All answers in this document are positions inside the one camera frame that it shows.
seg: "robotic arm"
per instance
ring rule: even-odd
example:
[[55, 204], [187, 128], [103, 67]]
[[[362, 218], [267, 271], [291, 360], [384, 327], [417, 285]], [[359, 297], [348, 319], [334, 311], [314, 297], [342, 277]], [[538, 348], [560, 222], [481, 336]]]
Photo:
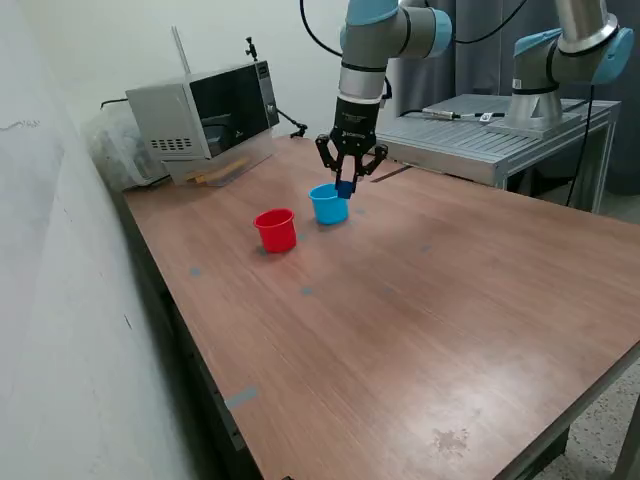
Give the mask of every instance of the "robotic arm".
[[605, 0], [556, 0], [556, 9], [561, 28], [516, 42], [506, 131], [536, 136], [570, 127], [575, 115], [562, 111], [560, 84], [610, 83], [627, 65], [634, 32], [619, 26]]
[[[525, 136], [557, 133], [572, 116], [563, 113], [558, 87], [564, 82], [609, 83], [624, 70], [634, 33], [620, 28], [606, 0], [555, 0], [562, 28], [520, 39], [515, 47], [513, 96], [504, 128]], [[350, 0], [334, 126], [316, 146], [324, 166], [336, 173], [336, 189], [350, 198], [358, 177], [371, 175], [386, 158], [375, 128], [390, 58], [427, 58], [447, 49], [452, 37], [446, 13], [424, 0]], [[334, 159], [329, 141], [337, 149]], [[374, 149], [374, 158], [363, 164]], [[352, 181], [341, 179], [344, 159], [355, 160]]]
[[[387, 147], [376, 145], [376, 123], [390, 58], [427, 58], [447, 49], [452, 27], [449, 16], [425, 2], [411, 0], [350, 0], [347, 25], [341, 35], [343, 48], [336, 116], [330, 135], [320, 135], [316, 146], [324, 166], [336, 173], [336, 189], [350, 198], [358, 177], [371, 175], [387, 156]], [[329, 141], [338, 155], [333, 158]], [[363, 164], [374, 148], [374, 158]], [[355, 160], [352, 181], [341, 179], [344, 158]]]

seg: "metal rod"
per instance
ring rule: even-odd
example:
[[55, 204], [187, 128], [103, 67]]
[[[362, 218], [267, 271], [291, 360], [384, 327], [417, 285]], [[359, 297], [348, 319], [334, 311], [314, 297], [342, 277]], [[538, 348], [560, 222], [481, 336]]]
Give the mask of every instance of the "metal rod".
[[180, 55], [180, 60], [182, 61], [182, 68], [184, 68], [184, 73], [188, 75], [191, 73], [191, 68], [189, 67], [187, 55], [186, 53], [184, 53], [184, 48], [182, 46], [182, 40], [180, 39], [180, 32], [178, 32], [178, 27], [176, 27], [175, 25], [171, 27], [171, 33], [173, 33], [173, 39], [176, 42], [176, 47], [178, 47], [178, 54]]
[[631, 418], [612, 480], [634, 480], [640, 475], [640, 400]]

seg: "plastic bag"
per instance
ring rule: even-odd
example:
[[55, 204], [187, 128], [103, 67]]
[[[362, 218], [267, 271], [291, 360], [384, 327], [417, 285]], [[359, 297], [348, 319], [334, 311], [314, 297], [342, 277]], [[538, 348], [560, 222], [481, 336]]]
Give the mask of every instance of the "plastic bag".
[[168, 175], [147, 153], [128, 102], [105, 105], [85, 128], [85, 138], [98, 172], [114, 190], [149, 185]]

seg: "metal table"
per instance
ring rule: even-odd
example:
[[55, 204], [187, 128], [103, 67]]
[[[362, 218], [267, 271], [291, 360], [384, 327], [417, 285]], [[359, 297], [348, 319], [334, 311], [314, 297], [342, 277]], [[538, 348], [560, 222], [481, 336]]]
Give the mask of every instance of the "metal table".
[[[510, 97], [460, 95], [430, 108], [457, 113], [506, 112], [509, 102]], [[579, 103], [562, 100], [565, 110]], [[512, 175], [581, 141], [587, 110], [586, 104], [575, 108], [572, 112], [582, 115], [581, 123], [546, 140], [493, 133], [476, 120], [424, 119], [419, 113], [382, 124], [377, 136], [388, 145], [389, 157], [395, 161], [506, 189]], [[620, 102], [593, 104], [589, 142], [573, 197], [575, 208], [593, 213], [600, 209], [619, 111]]]

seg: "blue tape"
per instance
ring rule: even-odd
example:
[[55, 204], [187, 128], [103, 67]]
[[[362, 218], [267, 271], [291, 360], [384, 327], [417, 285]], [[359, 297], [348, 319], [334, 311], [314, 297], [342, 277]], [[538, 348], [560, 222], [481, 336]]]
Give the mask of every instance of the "blue tape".
[[431, 9], [436, 17], [436, 33], [433, 40], [433, 47], [429, 52], [429, 58], [437, 57], [441, 55], [451, 43], [453, 37], [453, 25], [451, 25], [451, 19], [446, 12], [442, 10]]
[[256, 398], [258, 396], [258, 390], [255, 387], [249, 387], [246, 390], [243, 390], [237, 395], [229, 397], [224, 401], [224, 404], [227, 406], [229, 410], [239, 407], [243, 403], [248, 402], [249, 400]]
[[517, 57], [521, 53], [524, 53], [537, 45], [545, 43], [553, 38], [559, 37], [561, 34], [561, 28], [554, 28], [553, 30], [547, 30], [546, 32], [534, 33], [533, 35], [529, 35], [528, 37], [522, 37], [516, 42], [513, 56]]
[[347, 24], [361, 26], [378, 23], [398, 12], [398, 0], [351, 0]]
[[594, 85], [603, 85], [605, 83], [611, 83], [620, 76], [624, 68], [627, 66], [629, 57], [633, 50], [633, 43], [635, 41], [635, 34], [630, 28], [622, 28], [616, 34], [607, 48], [604, 57], [596, 73], [593, 75], [591, 83]]

